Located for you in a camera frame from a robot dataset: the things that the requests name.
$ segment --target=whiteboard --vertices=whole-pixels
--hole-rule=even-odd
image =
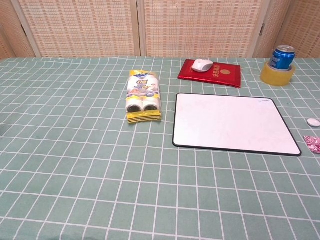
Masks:
[[[176,147],[300,156],[270,98],[178,93],[172,143]]]

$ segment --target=gold emblem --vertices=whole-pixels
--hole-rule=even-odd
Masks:
[[[224,74],[224,75],[229,75],[231,72],[229,70],[226,70],[226,69],[222,69],[220,71],[220,73]]]

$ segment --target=red certificate book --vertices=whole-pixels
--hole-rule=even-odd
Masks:
[[[194,71],[191,67],[195,60],[185,60],[178,79],[204,82],[208,84],[227,85],[235,88],[241,87],[241,67],[226,63],[214,62],[206,72]]]

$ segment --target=blue can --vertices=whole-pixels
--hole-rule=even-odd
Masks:
[[[270,59],[270,67],[279,71],[288,71],[296,56],[295,51],[295,48],[289,45],[278,46]]]

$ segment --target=white mouse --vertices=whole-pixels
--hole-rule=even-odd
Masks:
[[[214,63],[209,59],[197,59],[192,65],[192,69],[199,73],[204,73],[208,71]]]

